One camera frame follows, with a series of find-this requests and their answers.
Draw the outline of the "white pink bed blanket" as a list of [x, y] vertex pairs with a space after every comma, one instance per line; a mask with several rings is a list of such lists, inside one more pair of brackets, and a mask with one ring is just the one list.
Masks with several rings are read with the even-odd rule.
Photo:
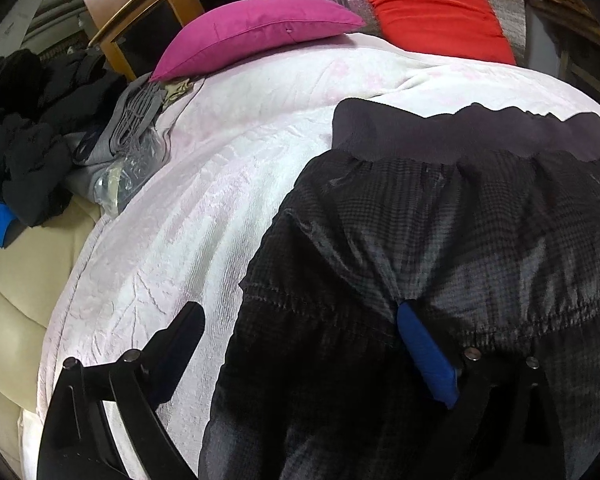
[[159, 118], [169, 162], [121, 214], [97, 222], [79, 255], [46, 330], [38, 417], [69, 356], [112, 362], [196, 301], [204, 336], [158, 414], [197, 465], [240, 280], [298, 174], [329, 149], [334, 109], [347, 98], [422, 117], [474, 103], [559, 119], [600, 112], [581, 91], [534, 70], [406, 52], [364, 34], [266, 52], [204, 78]]

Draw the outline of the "grey folded clothes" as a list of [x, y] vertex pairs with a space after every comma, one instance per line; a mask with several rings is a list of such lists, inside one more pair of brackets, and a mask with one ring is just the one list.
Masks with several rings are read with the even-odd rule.
[[151, 73], [147, 73], [126, 87], [106, 126], [66, 136], [73, 170], [65, 178], [65, 185], [74, 195], [95, 203], [98, 178], [154, 124], [166, 89], [150, 78]]

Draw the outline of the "wooden shelf unit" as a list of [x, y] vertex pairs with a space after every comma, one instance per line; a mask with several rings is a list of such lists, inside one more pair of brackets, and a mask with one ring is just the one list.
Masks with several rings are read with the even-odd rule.
[[600, 104], [600, 44], [563, 27], [557, 38], [559, 78]]

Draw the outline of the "clear plastic bag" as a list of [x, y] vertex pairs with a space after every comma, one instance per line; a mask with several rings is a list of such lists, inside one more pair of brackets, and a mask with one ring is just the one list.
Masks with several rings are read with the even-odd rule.
[[150, 127], [109, 164], [94, 184], [95, 202], [108, 216], [117, 217], [142, 187], [166, 164], [169, 140]]

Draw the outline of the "dark clothes pile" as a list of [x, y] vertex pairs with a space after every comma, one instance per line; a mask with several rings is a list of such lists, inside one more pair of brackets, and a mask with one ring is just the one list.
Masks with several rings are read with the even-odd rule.
[[0, 203], [25, 226], [68, 206], [76, 148], [102, 133], [127, 85], [88, 51], [46, 62], [28, 49], [0, 57]]

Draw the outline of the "red pillow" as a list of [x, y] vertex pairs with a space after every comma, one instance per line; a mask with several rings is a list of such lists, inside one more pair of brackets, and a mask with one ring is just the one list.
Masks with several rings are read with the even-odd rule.
[[411, 52], [516, 63], [488, 0], [367, 0], [381, 36]]

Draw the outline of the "dark plaid padded jacket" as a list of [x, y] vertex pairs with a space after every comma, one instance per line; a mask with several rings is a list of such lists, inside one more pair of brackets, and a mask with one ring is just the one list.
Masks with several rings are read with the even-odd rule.
[[600, 479], [600, 116], [340, 102], [242, 280], [199, 477], [454, 479], [404, 302], [535, 356], [563, 479]]

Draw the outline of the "wooden nightstand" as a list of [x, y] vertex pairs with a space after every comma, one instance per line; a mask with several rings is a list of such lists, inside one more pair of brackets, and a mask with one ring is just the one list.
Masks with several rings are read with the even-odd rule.
[[83, 0], [97, 27], [90, 41], [133, 80], [155, 69], [172, 39], [219, 0]]

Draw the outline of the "beige bed sheet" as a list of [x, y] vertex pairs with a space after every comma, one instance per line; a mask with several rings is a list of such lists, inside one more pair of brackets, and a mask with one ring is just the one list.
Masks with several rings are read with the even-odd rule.
[[23, 477], [22, 415], [33, 413], [42, 344], [50, 316], [99, 206], [73, 197], [35, 228], [16, 224], [0, 247], [0, 471]]

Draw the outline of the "magenta pillow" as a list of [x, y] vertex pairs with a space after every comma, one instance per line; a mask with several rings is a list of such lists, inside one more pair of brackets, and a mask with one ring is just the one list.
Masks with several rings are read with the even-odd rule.
[[363, 28], [332, 0], [239, 0], [195, 18], [163, 52], [152, 81], [208, 75], [245, 58]]

